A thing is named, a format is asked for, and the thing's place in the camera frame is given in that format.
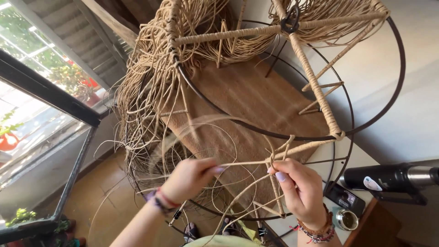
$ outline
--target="phone screen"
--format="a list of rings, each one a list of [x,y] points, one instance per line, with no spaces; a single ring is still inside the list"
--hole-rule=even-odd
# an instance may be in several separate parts
[[[360,217],[363,214],[364,207],[366,206],[366,203],[362,199],[338,184],[335,184],[335,186],[326,194],[326,197],[342,208],[352,211],[357,217]]]

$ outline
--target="tiled floor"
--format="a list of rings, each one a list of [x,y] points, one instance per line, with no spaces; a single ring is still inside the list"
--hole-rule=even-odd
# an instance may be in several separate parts
[[[125,176],[124,159],[125,153],[118,151],[77,181],[64,208],[64,214],[68,218],[77,220],[75,236],[86,237],[90,247],[109,246],[145,204],[143,198],[135,194]],[[55,200],[48,207],[55,207],[57,202]],[[217,199],[216,204],[222,207],[224,202]],[[212,216],[202,210],[187,213],[189,220],[197,224],[202,236],[215,231],[220,217]],[[186,224],[186,217],[180,217],[174,225],[184,229]],[[177,247],[183,243],[183,236],[163,222],[153,246]]]

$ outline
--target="red string bracelet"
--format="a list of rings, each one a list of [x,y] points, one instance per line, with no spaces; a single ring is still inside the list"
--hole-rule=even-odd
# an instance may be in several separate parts
[[[178,204],[178,203],[174,203],[174,202],[171,201],[168,197],[166,197],[166,196],[161,192],[160,188],[161,188],[161,187],[158,187],[158,188],[157,188],[157,194],[160,194],[160,195],[162,196],[163,200],[165,200],[165,202],[166,202],[167,204],[169,204],[172,208],[176,208],[176,207],[178,207],[178,206],[181,205],[181,203],[180,203],[180,204]]]

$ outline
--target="thermos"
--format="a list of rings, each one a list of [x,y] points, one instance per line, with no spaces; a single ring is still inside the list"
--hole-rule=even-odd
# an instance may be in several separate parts
[[[426,205],[427,199],[419,191],[439,186],[439,167],[410,163],[355,167],[346,169],[340,182],[349,189],[370,191],[378,200]],[[385,197],[381,192],[407,193],[412,199]]]

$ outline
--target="lavender fingernail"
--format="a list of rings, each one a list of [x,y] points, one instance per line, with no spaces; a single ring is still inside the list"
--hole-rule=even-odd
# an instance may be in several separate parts
[[[283,182],[287,179],[287,175],[281,171],[276,172],[274,175],[276,175],[276,178],[279,182]]]
[[[223,172],[224,171],[224,167],[216,167],[215,168],[215,174],[221,174],[221,172]]]

